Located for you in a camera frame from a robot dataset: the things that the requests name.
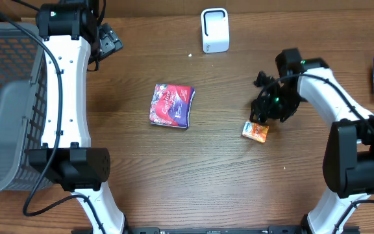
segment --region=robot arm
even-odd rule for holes
[[[304,72],[304,74],[317,75],[329,79],[334,83],[348,98],[350,103],[355,106],[356,110],[365,119],[373,115],[370,111],[361,107],[337,82],[330,68],[314,68]],[[358,120],[358,118],[349,110],[349,107],[343,102],[327,83],[309,77],[301,77],[298,80],[298,94],[306,99],[323,118],[327,126],[330,128],[333,122],[343,119]],[[345,210],[350,206],[351,202],[364,200],[370,197],[367,193],[350,195],[348,198],[340,198],[337,193],[326,188],[323,196],[316,207],[309,212],[307,224],[312,234],[329,234],[332,233],[334,225],[337,224]],[[349,217],[354,213],[354,209],[349,213],[347,218],[341,224],[341,228],[337,233],[343,231],[342,227]]]
[[[312,68],[304,72],[304,74],[316,75],[328,79],[343,92],[344,96],[350,101],[350,104],[354,106],[365,119],[373,115],[372,112],[360,106],[343,87],[340,86],[330,68]],[[316,109],[328,128],[331,127],[333,122],[338,122],[343,119],[358,120],[357,116],[350,111],[349,107],[344,103],[335,89],[323,81],[310,77],[301,77],[298,79],[297,92]]]
[[[88,63],[102,60],[121,48],[115,32],[106,24],[97,27],[97,1],[62,1],[44,4],[36,22],[44,44],[54,54],[62,72],[62,132],[55,160],[45,174],[72,195],[85,195],[108,234],[123,233],[125,217],[109,189],[110,155],[106,148],[92,148],[86,120],[86,71]],[[47,116],[42,149],[30,152],[30,165],[42,172],[56,138],[58,81],[53,61],[45,54],[47,67]],[[93,229],[101,234],[94,212],[82,199]]]
[[[374,116],[338,84],[322,59],[303,60],[297,49],[288,49],[277,56],[276,63],[280,77],[288,78],[283,78],[284,84],[280,86],[274,78],[259,73],[254,84],[266,86],[266,94],[252,102],[251,120],[264,123],[273,118],[284,122],[296,112],[300,101],[308,101],[330,128],[323,161],[328,187],[315,209],[302,221],[308,233],[330,234],[352,202],[368,199],[374,194],[374,138],[331,85],[304,75],[328,79],[373,127]],[[371,147],[367,152],[357,152],[357,144]],[[343,225],[353,212],[337,227],[337,233],[343,231]]]

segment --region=wood grain surface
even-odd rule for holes
[[[88,74],[88,124],[92,145],[110,151],[110,188],[133,226],[298,224],[314,208],[326,187],[321,165],[329,130],[313,107],[303,103],[287,122],[270,122],[265,144],[240,136],[259,91],[252,82],[260,70],[277,75],[275,56],[283,49],[325,59],[348,93],[374,112],[374,10],[230,14],[229,50],[209,55],[199,16],[106,21],[125,47]],[[194,86],[188,130],[149,123],[156,83]],[[53,186],[30,208],[67,195]],[[77,201],[26,218],[26,197],[0,193],[0,233],[90,225]],[[349,224],[374,233],[374,205],[360,206]]]
[[[25,0],[40,7],[58,0]],[[297,12],[307,10],[374,9],[374,0],[107,0],[106,17],[200,15],[206,8],[223,7],[229,13]],[[11,17],[35,18],[36,12],[11,0],[0,0]]]

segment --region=basket mesh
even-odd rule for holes
[[[0,93],[5,84],[22,79],[31,80],[31,71],[37,53],[37,44],[28,39],[18,31],[6,30],[0,32]],[[11,184],[6,189],[10,190],[30,190],[40,175],[28,164],[28,150],[40,147],[40,140],[45,123],[46,112],[46,92],[45,66],[42,59],[42,70],[38,73],[32,106],[32,114],[29,117],[27,137],[24,144],[24,152],[21,157],[21,166],[13,178]],[[48,180],[43,180],[40,188],[49,185]]]

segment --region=white plastic object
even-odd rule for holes
[[[328,79],[342,91],[343,95],[349,100],[350,104],[355,107],[361,116],[368,119],[370,115],[373,115],[372,112],[360,106],[343,89],[334,78],[330,68],[313,68],[304,72],[304,74],[317,75],[324,79]],[[328,127],[331,127],[333,122],[340,121],[344,118],[348,120],[358,120],[357,116],[350,111],[349,107],[344,103],[343,99],[338,95],[335,89],[323,81],[302,75],[298,79],[297,91],[302,98],[305,98],[316,109]]]
[[[114,197],[110,192],[108,181],[102,183],[99,191],[90,188],[76,189],[72,195],[83,194],[89,197],[90,202],[96,210],[96,214],[101,221],[106,234],[122,234],[125,225],[125,217],[115,204]],[[82,198],[77,198],[81,203],[84,212],[88,215],[93,227],[93,234],[102,234],[96,219],[89,205]]]
[[[50,36],[44,42],[55,56],[62,74],[63,113],[59,148],[69,148],[78,142],[80,147],[90,147],[86,120],[86,70],[90,56],[90,44],[83,38],[72,40],[70,36]],[[52,148],[56,138],[58,112],[57,74],[51,58],[45,53],[47,65],[47,116],[42,144]]]
[[[205,53],[224,52],[229,48],[229,18],[224,8],[209,8],[201,13],[201,33]]]
[[[331,234],[334,230],[334,225],[337,224],[338,220],[350,206],[351,202],[368,199],[369,197],[370,195],[363,193],[350,195],[348,198],[341,199],[338,197],[337,193],[326,188],[323,196],[316,205],[316,208],[308,214],[307,220],[312,234]],[[344,224],[355,210],[356,209],[353,208],[346,216],[336,232],[337,234],[340,234],[343,231]]]

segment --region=gray plastic basket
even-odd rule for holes
[[[21,24],[38,35],[35,25]],[[47,84],[43,50],[21,31],[0,23],[0,191],[31,190],[38,176],[28,150],[40,147]],[[51,183],[44,179],[40,189]]]

